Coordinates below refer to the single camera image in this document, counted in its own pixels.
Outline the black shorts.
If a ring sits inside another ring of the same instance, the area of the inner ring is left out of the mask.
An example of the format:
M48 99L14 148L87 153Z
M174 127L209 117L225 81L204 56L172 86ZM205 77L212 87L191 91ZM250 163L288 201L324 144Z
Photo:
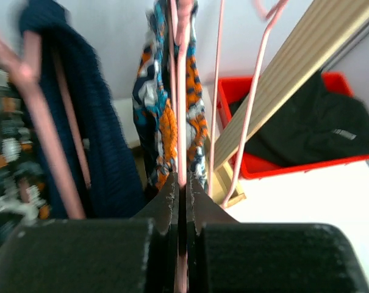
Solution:
M314 73L246 142L248 174L369 156L369 111L340 73Z

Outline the pink hanger of black shorts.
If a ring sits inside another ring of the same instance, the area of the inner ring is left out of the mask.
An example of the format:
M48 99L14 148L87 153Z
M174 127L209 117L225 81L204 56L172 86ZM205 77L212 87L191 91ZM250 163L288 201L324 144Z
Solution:
M224 17L224 3L222 0L220 2L220 17L218 22L218 37L217 37L217 50L215 57L215 74L214 74L214 84L213 84L213 100L212 100L212 124L211 124L211 137L210 137L210 151L209 151L209 189L208 195L212 196L212 174L214 170L214 155L215 155L215 130L217 127L216 123L216 112L217 112L217 96L218 96L218 78L219 78L219 69L220 69L220 46L221 39L223 34L223 17ZM251 88L248 95L248 104L246 108L245 118L243 121L243 128L240 137L240 142L238 145L238 151L236 155L236 162L233 171L233 177L231 186L228 190L227 195L225 196L221 207L224 209L227 207L227 203L230 200L231 196L234 193L238 182L238 176L240 173L240 166L243 158L243 151L245 147L245 139L248 134L249 122L252 114L254 99L257 91L257 85L260 76L260 70L263 64L263 58L268 42L268 38L273 26L276 24L277 20L281 16L284 7L288 3L288 0L279 0L269 11L266 11L260 1L254 1L254 6L261 16L261 18L265 21L268 21L268 24L264 30L262 40L259 47L259 52L257 55L256 66L254 69L254 75L252 78Z

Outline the orange camouflage shorts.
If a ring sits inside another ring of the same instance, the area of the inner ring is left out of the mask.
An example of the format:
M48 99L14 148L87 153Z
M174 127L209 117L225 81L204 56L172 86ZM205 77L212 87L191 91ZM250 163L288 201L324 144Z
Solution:
M45 173L24 118L23 101L0 69L0 243L20 221L51 215Z

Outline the pink hanger of patterned shorts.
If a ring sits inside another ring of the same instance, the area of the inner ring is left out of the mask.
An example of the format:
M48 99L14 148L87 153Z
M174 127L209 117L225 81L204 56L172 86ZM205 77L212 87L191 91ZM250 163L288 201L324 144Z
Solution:
M177 180L179 185L177 263L175 292L187 292L187 130L186 58L191 31L193 1L170 1L171 97L177 118Z

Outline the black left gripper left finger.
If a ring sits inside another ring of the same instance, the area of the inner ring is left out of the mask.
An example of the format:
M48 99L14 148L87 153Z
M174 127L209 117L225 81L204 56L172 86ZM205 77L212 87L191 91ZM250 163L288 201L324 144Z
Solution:
M178 184L129 219L20 224L0 249L0 292L173 292Z

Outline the blue orange patterned shorts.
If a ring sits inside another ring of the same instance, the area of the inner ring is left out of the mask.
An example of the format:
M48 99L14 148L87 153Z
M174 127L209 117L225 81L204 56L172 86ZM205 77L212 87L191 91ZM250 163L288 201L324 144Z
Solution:
M187 167L208 188L205 140L208 133L202 84L196 67L195 16L192 9L186 56ZM132 92L134 123L143 149L148 185L160 190L177 156L177 121L171 105L168 3L156 1L147 13L149 30Z

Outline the navy blue shorts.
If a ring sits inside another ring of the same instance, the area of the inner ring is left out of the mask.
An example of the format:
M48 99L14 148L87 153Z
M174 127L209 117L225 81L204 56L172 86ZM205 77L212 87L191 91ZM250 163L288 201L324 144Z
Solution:
M77 192L89 217L129 218L146 200L131 150L112 106L93 47L68 23L65 8L55 1L29 1L21 11L20 32L42 39L40 87L47 100ZM60 94L53 52L58 52L86 152L91 184L86 185L70 121Z

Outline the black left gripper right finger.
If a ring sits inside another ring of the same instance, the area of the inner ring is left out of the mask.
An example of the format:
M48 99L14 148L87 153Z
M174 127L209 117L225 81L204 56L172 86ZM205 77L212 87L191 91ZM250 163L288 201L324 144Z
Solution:
M348 238L323 223L240 223L186 186L190 292L369 292Z

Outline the pink hanger of navy shorts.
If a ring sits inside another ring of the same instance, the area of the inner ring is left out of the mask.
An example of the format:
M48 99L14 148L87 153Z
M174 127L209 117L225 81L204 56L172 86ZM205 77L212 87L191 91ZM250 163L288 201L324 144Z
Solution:
M85 212L53 117L47 100L38 85L41 70L41 37L29 31L24 34L23 60L0 38L0 64L8 71L12 82L20 91L30 111L41 147L68 217L77 220L84 219Z

